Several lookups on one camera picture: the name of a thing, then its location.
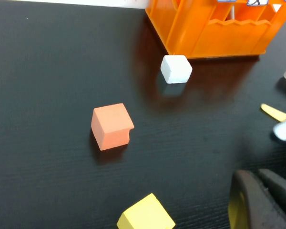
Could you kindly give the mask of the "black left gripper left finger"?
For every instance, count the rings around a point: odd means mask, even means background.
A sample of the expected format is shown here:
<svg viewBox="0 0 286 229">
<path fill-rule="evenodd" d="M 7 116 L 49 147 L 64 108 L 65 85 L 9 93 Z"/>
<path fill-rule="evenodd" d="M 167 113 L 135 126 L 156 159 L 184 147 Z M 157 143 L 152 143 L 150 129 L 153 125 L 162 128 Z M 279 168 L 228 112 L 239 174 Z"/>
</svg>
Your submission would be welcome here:
<svg viewBox="0 0 286 229">
<path fill-rule="evenodd" d="M 237 170 L 233 173 L 228 216 L 232 229 L 286 229 L 286 214 L 272 198 L 258 172 Z"/>
</svg>

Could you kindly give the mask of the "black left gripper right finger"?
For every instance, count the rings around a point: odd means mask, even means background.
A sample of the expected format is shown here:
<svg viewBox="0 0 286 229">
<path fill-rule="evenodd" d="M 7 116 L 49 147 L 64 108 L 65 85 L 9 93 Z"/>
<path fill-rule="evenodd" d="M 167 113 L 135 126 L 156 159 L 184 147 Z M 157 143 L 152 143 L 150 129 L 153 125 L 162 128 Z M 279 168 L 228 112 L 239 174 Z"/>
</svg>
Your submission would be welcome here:
<svg viewBox="0 0 286 229">
<path fill-rule="evenodd" d="M 259 169 L 258 177 L 268 188 L 272 198 L 286 214 L 286 179 L 269 169 Z"/>
</svg>

